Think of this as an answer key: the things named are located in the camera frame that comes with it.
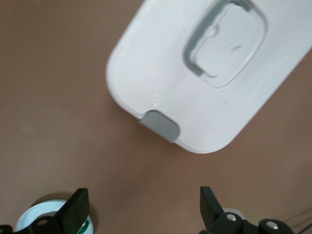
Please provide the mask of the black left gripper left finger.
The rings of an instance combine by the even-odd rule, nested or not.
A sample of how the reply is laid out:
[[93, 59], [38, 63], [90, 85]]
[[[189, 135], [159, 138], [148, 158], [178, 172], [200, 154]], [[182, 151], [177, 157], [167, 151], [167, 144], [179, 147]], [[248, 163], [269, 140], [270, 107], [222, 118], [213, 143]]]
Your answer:
[[1, 225], [2, 234], [88, 234], [89, 195], [77, 189], [68, 199], [50, 199], [26, 210], [16, 224]]

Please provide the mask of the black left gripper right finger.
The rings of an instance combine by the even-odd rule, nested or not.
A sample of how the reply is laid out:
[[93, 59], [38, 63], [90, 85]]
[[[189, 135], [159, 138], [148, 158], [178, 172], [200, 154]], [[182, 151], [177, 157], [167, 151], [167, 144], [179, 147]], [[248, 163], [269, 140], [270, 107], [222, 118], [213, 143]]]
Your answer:
[[200, 187], [200, 214], [205, 229], [201, 234], [292, 234], [293, 230], [276, 219], [253, 225], [233, 212], [225, 212], [209, 186]]

